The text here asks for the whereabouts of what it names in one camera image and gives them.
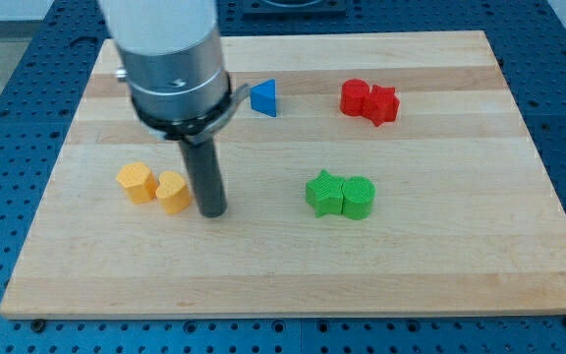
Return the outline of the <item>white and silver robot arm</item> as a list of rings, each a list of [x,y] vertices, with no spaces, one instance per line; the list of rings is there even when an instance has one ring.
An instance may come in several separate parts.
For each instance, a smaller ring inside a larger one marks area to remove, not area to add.
[[[214,0],[99,0],[120,79],[142,122],[166,140],[213,138],[250,95],[232,88]]]

